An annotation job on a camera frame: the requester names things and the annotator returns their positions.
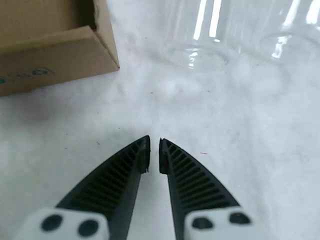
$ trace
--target white surface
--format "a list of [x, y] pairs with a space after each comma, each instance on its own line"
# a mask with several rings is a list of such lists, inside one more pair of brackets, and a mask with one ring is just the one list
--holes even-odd
[[[43, 231], [41, 225], [51, 215], [61, 216], [62, 222], [55, 230]], [[83, 237], [78, 229], [87, 220], [98, 223], [98, 229], [93, 235]], [[14, 240], [108, 240], [109, 236], [108, 222], [102, 214], [46, 207], [31, 213], [24, 220]]]
[[120, 72], [0, 98], [0, 239], [98, 164], [151, 137], [128, 240], [173, 240], [160, 137], [202, 162], [279, 240], [319, 239], [319, 64], [290, 74], [244, 55], [232, 74], [152, 51], [163, 1], [109, 0]]
[[[231, 214], [243, 213], [249, 219], [250, 224], [231, 223]], [[208, 219], [213, 227], [208, 229], [198, 229], [193, 227], [193, 222], [197, 218]], [[238, 206], [218, 208], [213, 210], [200, 210], [189, 213], [184, 221], [184, 240], [272, 240], [259, 223]]]

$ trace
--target clear glass jar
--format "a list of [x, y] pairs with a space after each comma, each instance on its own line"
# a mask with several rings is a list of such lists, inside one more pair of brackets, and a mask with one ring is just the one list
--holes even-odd
[[255, 14], [251, 41], [277, 63], [307, 62], [319, 55], [320, 0], [248, 0]]
[[173, 0], [162, 49], [173, 63], [214, 70], [241, 52], [243, 0]]

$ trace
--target box flap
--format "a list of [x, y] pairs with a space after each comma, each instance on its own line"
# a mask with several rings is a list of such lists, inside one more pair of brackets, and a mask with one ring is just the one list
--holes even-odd
[[108, 49], [115, 63], [119, 66], [119, 59], [107, 2], [106, 0], [93, 1], [97, 36], [100, 38], [104, 46]]
[[78, 0], [2, 0], [0, 45], [83, 27], [79, 2]]
[[117, 71], [89, 26], [23, 42], [0, 54], [0, 96]]
[[32, 40], [15, 42], [8, 45], [0, 46], [0, 55], [14, 54], [16, 52], [35, 50], [46, 48], [51, 45], [58, 45], [68, 42], [78, 41], [80, 39], [97, 38], [94, 32], [88, 26], [79, 27], [76, 29], [54, 33], [38, 37]]

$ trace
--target brown cardboard box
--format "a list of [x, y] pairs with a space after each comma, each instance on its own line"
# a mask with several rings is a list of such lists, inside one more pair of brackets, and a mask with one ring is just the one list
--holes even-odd
[[0, 96], [118, 69], [106, 0], [1, 0]]

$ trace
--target black circular hole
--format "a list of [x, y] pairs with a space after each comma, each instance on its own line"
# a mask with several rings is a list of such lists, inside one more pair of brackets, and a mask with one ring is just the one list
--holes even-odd
[[193, 220], [192, 227], [195, 229], [212, 229], [214, 224], [206, 217], [198, 217]]
[[229, 218], [230, 223], [233, 224], [250, 224], [250, 218], [242, 212], [234, 212], [230, 215]]
[[59, 214], [53, 214], [44, 219], [41, 223], [41, 229], [45, 232], [51, 232], [60, 227], [62, 223], [62, 216]]
[[82, 222], [78, 228], [78, 233], [82, 237], [89, 237], [94, 235], [99, 228], [99, 224], [96, 220], [86, 220]]

